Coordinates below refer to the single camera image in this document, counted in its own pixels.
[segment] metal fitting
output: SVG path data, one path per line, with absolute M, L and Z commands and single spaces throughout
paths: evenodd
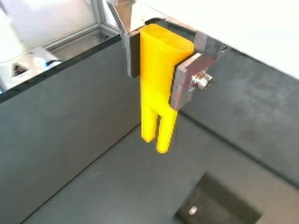
M 213 77 L 206 72 L 201 72 L 191 77 L 193 85 L 202 91 L 210 87 L 211 80 Z
M 198 207 L 194 206 L 194 207 L 191 208 L 191 210 L 190 210 L 190 215 L 195 215 L 197 212 L 198 212 Z

